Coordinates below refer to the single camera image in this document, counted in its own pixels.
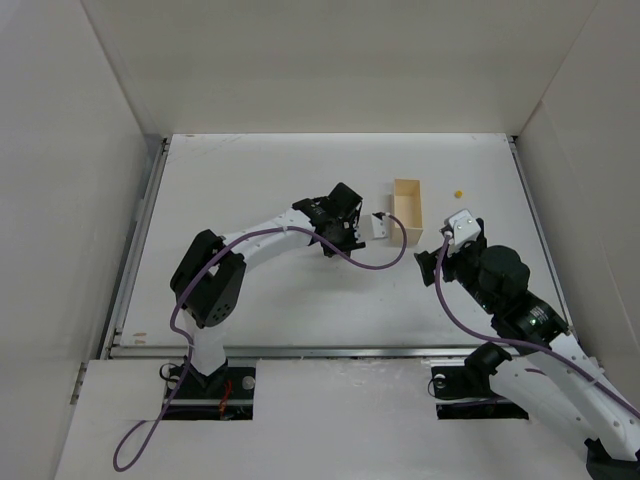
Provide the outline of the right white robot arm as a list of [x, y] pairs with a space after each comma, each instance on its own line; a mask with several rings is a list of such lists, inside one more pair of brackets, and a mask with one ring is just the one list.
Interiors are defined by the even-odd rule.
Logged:
[[[638, 408], [587, 356], [569, 324], [530, 291], [530, 269], [519, 254], [488, 245], [483, 220], [467, 210], [447, 218], [440, 232], [442, 246], [415, 259], [449, 319], [482, 342], [464, 362], [473, 394], [494, 393], [535, 417], [577, 451], [591, 478], [638, 478]], [[493, 335], [453, 314], [445, 282], [458, 283], [490, 315]]]

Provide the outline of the cream wooden box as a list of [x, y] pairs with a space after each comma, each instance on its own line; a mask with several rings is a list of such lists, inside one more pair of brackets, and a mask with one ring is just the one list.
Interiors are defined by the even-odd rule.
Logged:
[[416, 247], [423, 233], [421, 183], [417, 179], [394, 179], [386, 195], [385, 210], [395, 216], [407, 234], [407, 246]]

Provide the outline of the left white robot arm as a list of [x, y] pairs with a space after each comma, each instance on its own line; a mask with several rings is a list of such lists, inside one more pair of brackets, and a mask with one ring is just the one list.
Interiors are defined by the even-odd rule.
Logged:
[[223, 236], [210, 230], [198, 233], [170, 280], [176, 297], [216, 254], [225, 247], [230, 250], [195, 284], [181, 306], [194, 340], [185, 380], [204, 391], [223, 383], [228, 365], [222, 342], [225, 321], [238, 303], [246, 274], [285, 252], [317, 242], [301, 229], [350, 256], [365, 246], [356, 236], [361, 208], [362, 197], [340, 182], [328, 195], [299, 200], [275, 218], [244, 231]]

